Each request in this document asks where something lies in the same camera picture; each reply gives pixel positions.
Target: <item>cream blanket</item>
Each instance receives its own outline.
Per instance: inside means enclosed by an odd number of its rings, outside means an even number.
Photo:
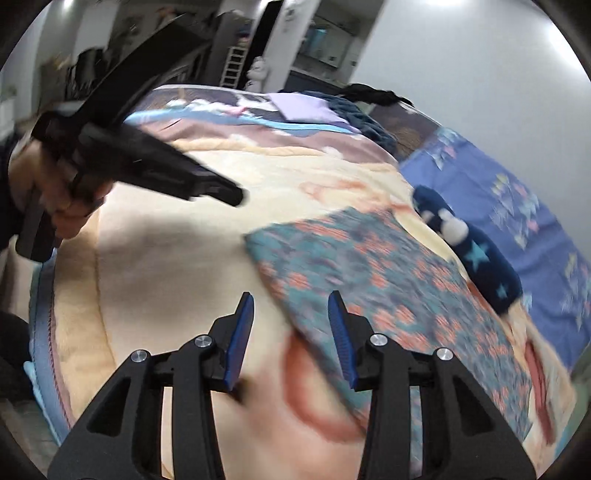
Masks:
[[[389,205],[412,236],[461,264],[412,211],[411,187],[394,166],[354,164],[330,152],[298,155],[296,148],[288,156],[265,154],[264,149],[199,151],[199,141],[190,148],[200,162],[249,190],[244,207],[233,209],[207,198],[182,202],[119,185],[82,235],[60,249],[56,341],[72,417],[80,416],[133,350],[155,354],[177,349],[207,332],[215,318],[231,313],[242,292],[250,291],[255,323],[242,369],[250,379],[250,401],[239,406],[214,396],[227,477],[356,478],[363,436],[307,353],[294,347],[291,326],[262,284],[243,236],[270,223],[317,218],[349,206],[369,210]],[[527,319],[513,312],[499,321],[511,338]],[[516,355],[522,355],[522,342],[513,338],[512,343]],[[554,359],[550,355],[544,361]],[[295,390],[308,392],[303,407],[286,397],[294,391],[286,377],[291,362],[300,362],[297,371],[311,372]],[[561,431],[570,415],[571,385],[557,360],[552,369],[556,374],[549,396],[560,405],[553,421]],[[163,463],[171,471],[169,407],[166,395]],[[306,415],[297,414],[302,408]],[[524,446],[543,471],[553,446],[540,440],[535,410],[530,414],[534,428]],[[334,423],[339,440],[312,429],[310,418]],[[304,446],[305,454],[294,455],[298,446]]]

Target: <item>patterned blanket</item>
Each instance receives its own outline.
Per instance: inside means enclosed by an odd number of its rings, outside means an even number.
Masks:
[[[531,423],[531,380],[516,361],[498,321],[468,290],[457,268],[413,239],[391,210],[347,209],[326,218],[272,225],[246,245],[274,297],[308,339],[321,369],[346,405],[365,422],[370,392],[343,379],[327,318],[330,292],[366,316],[375,331],[404,348],[433,353],[452,346],[520,440]],[[421,413],[413,391],[411,472],[421,472]]]

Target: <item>stuffed toy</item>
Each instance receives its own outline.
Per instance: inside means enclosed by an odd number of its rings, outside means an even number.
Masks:
[[[267,62],[265,62],[265,59],[263,57],[256,57],[252,62],[251,69],[246,73],[248,82],[246,83],[244,89],[247,92],[261,93],[262,83],[268,75],[269,67]]]
[[[523,289],[517,272],[482,230],[457,218],[435,190],[418,186],[413,206],[464,265],[472,283],[499,315],[506,313]]]

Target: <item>person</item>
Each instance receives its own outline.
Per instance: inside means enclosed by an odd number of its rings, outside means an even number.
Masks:
[[[0,144],[0,250],[19,233],[29,193],[41,191],[41,202],[56,228],[56,237],[75,237],[87,222],[93,206],[73,199],[68,191],[64,171],[51,154],[29,135],[10,135]],[[101,186],[95,194],[103,199],[112,183]],[[0,275],[3,265],[0,264]],[[30,361],[27,323],[6,312],[0,312],[0,398],[31,398],[31,387],[22,366]]]

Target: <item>black sleeve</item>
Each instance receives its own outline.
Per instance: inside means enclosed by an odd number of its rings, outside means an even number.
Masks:
[[[12,134],[0,142],[0,250],[8,246],[8,241],[22,227],[22,213],[12,201],[8,184],[8,160],[19,139],[17,134]]]

